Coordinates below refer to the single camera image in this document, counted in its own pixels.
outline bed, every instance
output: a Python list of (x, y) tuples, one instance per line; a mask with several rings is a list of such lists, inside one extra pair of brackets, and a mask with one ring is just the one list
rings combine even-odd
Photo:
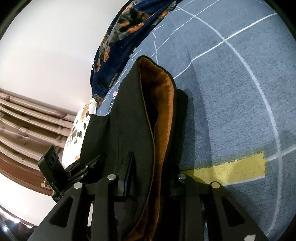
[(263, 0), (184, 0), (134, 50), (188, 95), (180, 168), (217, 180), (278, 240), (296, 213), (296, 42)]

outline black plastic mount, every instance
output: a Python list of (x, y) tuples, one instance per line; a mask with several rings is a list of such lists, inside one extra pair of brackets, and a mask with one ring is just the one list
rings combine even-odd
[[(54, 148), (48, 150), (38, 166), (53, 186), (53, 198), (58, 203), (29, 241), (117, 241), (114, 202), (125, 202), (129, 198), (135, 159), (129, 152), (118, 175), (96, 179), (94, 176), (98, 176), (104, 160), (104, 155), (88, 163), (78, 160), (64, 170)], [(164, 240), (169, 232), (173, 233), (169, 238), (172, 241), (204, 241), (205, 230), (209, 241), (268, 241), (248, 213), (218, 182), (197, 183), (183, 173), (173, 175), (165, 200), (164, 217), (159, 224), (162, 230), (154, 241)], [(94, 208), (89, 228), (91, 202)]]

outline beige curtain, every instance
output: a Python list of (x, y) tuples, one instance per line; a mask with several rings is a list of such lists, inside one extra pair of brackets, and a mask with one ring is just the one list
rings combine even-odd
[(53, 145), (62, 153), (75, 116), (0, 92), (0, 152), (38, 169), (42, 155)]

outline white wall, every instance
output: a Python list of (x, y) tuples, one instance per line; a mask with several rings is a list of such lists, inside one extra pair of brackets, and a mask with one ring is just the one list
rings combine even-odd
[(25, 188), (0, 173), (0, 205), (17, 217), (39, 225), (56, 204), (47, 195)]
[[(91, 99), (93, 58), (127, 0), (33, 0), (0, 41), (0, 88), (78, 112)], [(0, 204), (39, 224), (54, 206), (0, 175)]]

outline black frame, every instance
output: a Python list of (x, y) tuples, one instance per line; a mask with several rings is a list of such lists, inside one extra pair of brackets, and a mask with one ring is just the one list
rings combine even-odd
[[(14, 18), (31, 2), (32, 0), (17, 0), (13, 3), (10, 2), (10, 6), (8, 2), (6, 4), (6, 8), (2, 8), (4, 12), (1, 15), (6, 16), (5, 19), (1, 22), (0, 25), (0, 40), (6, 32), (9, 25), (12, 23)], [(280, 16), (280, 18), (285, 22), (288, 29), (292, 33), (294, 39), (296, 40), (296, 14), (294, 8), (292, 7), (292, 1), (284, 0), (265, 0)], [(5, 241), (4, 238), (7, 238), (9, 241), (17, 241), (12, 233), (8, 230), (4, 232), (4, 227), (7, 228), (4, 223), (2, 217), (0, 216), (0, 238)], [(279, 239), (279, 241), (292, 241), (296, 237), (296, 215), (290, 223), (289, 227), (286, 229), (285, 233)]]

